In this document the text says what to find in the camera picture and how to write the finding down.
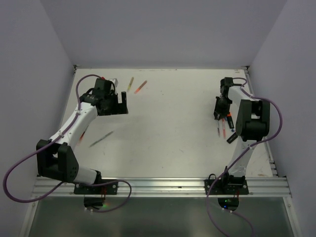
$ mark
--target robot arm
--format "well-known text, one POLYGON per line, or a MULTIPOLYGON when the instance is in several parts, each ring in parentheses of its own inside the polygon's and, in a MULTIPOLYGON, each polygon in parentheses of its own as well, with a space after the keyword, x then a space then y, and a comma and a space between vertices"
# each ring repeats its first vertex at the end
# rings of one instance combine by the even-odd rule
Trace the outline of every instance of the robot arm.
POLYGON ((122 103, 118 102, 115 92, 117 79, 96 79, 94 88, 80 97, 78 106, 60 130, 48 141, 40 140, 37 150, 56 139, 61 131, 68 127, 76 114, 78 118, 71 128, 55 144, 38 153, 38 172, 40 176, 60 180, 67 183, 101 183, 101 173, 97 170, 79 166, 73 150, 80 137, 97 116, 127 114, 126 93, 122 92, 122 103))
MULTIPOLYGON (((233 102, 239 107, 236 134, 237 145, 230 166, 236 158, 251 144, 261 141, 269 133, 270 104, 262 100, 254 100, 247 97, 240 89, 241 84, 234 84, 233 78, 221 80, 221 95, 216 97, 214 117, 216 120, 225 118, 229 114, 230 104, 233 102)), ((235 194, 241 187, 247 187, 245 181, 246 168, 251 158, 252 146, 232 168, 225 173, 219 184, 225 194, 235 194)))

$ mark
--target glass panel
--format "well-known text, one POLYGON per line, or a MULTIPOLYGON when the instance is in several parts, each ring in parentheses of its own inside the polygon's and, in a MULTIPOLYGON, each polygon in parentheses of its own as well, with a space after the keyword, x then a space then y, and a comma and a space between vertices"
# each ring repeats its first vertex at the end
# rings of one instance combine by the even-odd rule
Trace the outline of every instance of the glass panel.
MULTIPOLYGON (((109 208, 121 198, 107 198, 109 208)), ((233 237, 250 236, 249 225, 223 212, 216 198, 211 213, 233 237)), ((258 237, 292 237, 282 198, 241 198, 237 209, 254 225, 258 237)), ((220 237, 208 219, 204 198, 131 198, 110 213, 84 211, 82 197, 48 197, 39 203, 31 237, 220 237)))

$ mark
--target cable connector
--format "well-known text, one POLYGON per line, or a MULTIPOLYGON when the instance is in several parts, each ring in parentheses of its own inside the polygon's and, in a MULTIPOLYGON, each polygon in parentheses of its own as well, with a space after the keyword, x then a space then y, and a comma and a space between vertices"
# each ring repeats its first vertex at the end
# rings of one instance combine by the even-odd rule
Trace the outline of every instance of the cable connector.
POLYGON ((57 134, 58 134, 58 136, 60 136, 61 138, 64 138, 63 132, 62 132, 61 130, 59 130, 59 131, 57 132, 57 134))

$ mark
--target white table surface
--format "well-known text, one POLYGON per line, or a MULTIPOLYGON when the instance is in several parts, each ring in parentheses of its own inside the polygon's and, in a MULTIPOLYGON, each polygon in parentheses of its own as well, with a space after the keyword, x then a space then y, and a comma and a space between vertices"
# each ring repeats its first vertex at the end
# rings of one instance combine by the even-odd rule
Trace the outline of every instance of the white table surface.
MULTIPOLYGON (((104 177, 207 177, 222 173, 231 160, 237 142, 228 144, 222 133, 218 137, 215 96, 220 94, 220 79, 245 77, 243 70, 77 69, 63 123, 76 106, 75 86, 87 74, 117 78, 119 94, 132 77, 134 82, 127 93, 128 115, 97 117, 88 127, 75 149, 80 165, 99 170, 104 177), (134 94, 145 80, 147 84, 134 94)), ((79 94, 94 83, 95 78, 85 79, 79 94)), ((237 112, 231 105, 234 122, 237 112)), ((231 135, 226 124, 226 139, 231 135)), ((254 150, 246 176, 272 177, 263 144, 254 150)))

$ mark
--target black mounting plate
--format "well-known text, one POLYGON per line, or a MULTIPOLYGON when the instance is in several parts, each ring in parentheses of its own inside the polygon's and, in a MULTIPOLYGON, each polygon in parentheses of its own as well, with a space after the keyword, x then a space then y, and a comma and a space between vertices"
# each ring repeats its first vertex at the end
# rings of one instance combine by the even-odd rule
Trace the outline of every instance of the black mounting plate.
MULTIPOLYGON (((209 190, 209 187, 211 184, 215 181, 215 179, 205 179, 204 180, 204 189, 205 194, 207 195, 207 192, 209 190)), ((243 185, 237 185, 237 184, 227 184, 224 187, 221 186, 221 180, 218 180, 216 184, 213 186, 210 195, 235 195, 239 191, 239 195, 247 195, 249 194, 248 190, 248 184, 245 180, 243 182, 243 185)))
MULTIPOLYGON (((107 183, 115 181, 115 179, 102 179, 100 182, 107 183)), ((75 185, 74 194, 77 195, 100 195, 102 192, 102 188, 106 188, 106 195, 116 195, 118 193, 118 182, 108 184, 101 187, 89 187, 84 185, 75 185)))

